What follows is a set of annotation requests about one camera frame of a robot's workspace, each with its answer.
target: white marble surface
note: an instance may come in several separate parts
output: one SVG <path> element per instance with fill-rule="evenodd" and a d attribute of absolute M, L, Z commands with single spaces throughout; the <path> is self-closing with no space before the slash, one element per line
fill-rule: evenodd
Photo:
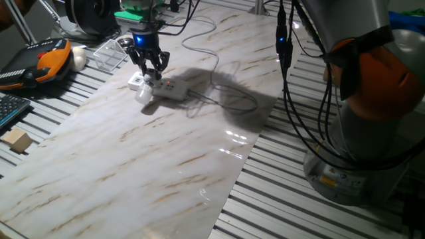
<path fill-rule="evenodd" d="M 276 63 L 276 19 L 200 4 L 195 15 L 218 27 L 187 42 L 218 52 L 214 80 L 254 94 L 245 116 L 188 99 L 142 109 L 125 65 L 10 175 L 0 181 L 0 220 L 29 238 L 207 238 L 282 91 Z M 181 41 L 209 27 L 189 23 L 161 37 L 171 53 L 168 78 L 208 86 L 213 56 Z M 232 106 L 240 98 L 205 90 Z"/>

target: metal slotted table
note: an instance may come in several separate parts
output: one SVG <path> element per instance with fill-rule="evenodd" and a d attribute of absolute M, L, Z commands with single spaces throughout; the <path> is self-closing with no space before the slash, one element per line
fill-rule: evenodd
<path fill-rule="evenodd" d="M 255 1 L 251 0 L 203 2 L 229 7 L 240 13 L 255 6 Z M 270 16 L 276 17 L 277 6 L 274 3 L 267 5 Z M 285 8 L 289 13 L 290 4 Z M 167 12 L 166 17 L 172 19 L 174 14 Z M 298 16 L 294 16 L 294 21 L 300 24 Z M 303 47 L 312 54 L 319 54 L 319 49 L 311 41 Z M 126 58 L 114 71 L 105 72 L 98 70 L 94 61 L 93 53 L 97 49 L 84 50 L 88 61 L 83 71 L 31 90 L 31 107 L 9 125 L 25 130 L 34 143 L 19 155 L 0 142 L 0 175 L 7 176 L 25 160 L 129 60 Z M 322 80 L 324 68 L 323 61 L 302 53 L 289 77 L 298 112 L 316 136 L 315 119 L 326 87 Z M 336 115 L 336 105 L 332 104 L 331 120 Z M 0 137 L 10 130 L 0 131 Z M 210 238 L 421 238 L 419 231 L 409 232 L 402 226 L 404 203 L 401 200 L 391 198 L 380 208 L 359 208 L 335 204 L 320 196 L 311 188 L 302 171 L 306 151 L 284 112 L 281 95 L 218 216 Z M 13 238 L 24 238 L 1 222 L 0 230 L 12 234 Z"/>

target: power strip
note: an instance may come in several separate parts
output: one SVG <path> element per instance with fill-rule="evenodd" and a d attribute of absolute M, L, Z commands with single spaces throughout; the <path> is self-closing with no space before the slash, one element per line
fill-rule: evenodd
<path fill-rule="evenodd" d="M 162 79 L 158 85 L 153 87 L 153 95 L 170 98 L 173 100 L 184 100 L 187 97 L 189 83 L 182 80 Z"/>
<path fill-rule="evenodd" d="M 152 80 L 152 77 L 150 71 L 147 71 L 145 76 L 143 76 L 141 72 L 136 72 L 128 80 L 128 88 L 137 91 L 135 98 L 139 103 L 147 103 L 152 96 L 179 101 L 187 97 L 187 91 L 189 90 L 188 82 L 166 78 Z"/>

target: wooden block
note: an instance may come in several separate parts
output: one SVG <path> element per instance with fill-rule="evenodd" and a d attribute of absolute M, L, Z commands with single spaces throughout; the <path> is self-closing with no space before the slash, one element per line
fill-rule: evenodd
<path fill-rule="evenodd" d="M 17 128 L 12 129 L 3 138 L 3 141 L 17 153 L 22 153 L 33 143 L 33 140 L 28 136 L 25 131 Z"/>

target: black keyboard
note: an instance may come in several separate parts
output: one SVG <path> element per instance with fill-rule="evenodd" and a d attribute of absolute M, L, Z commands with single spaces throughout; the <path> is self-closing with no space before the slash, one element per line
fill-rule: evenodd
<path fill-rule="evenodd" d="M 29 100 L 5 95 L 0 99 L 0 129 L 19 115 L 30 104 Z"/>

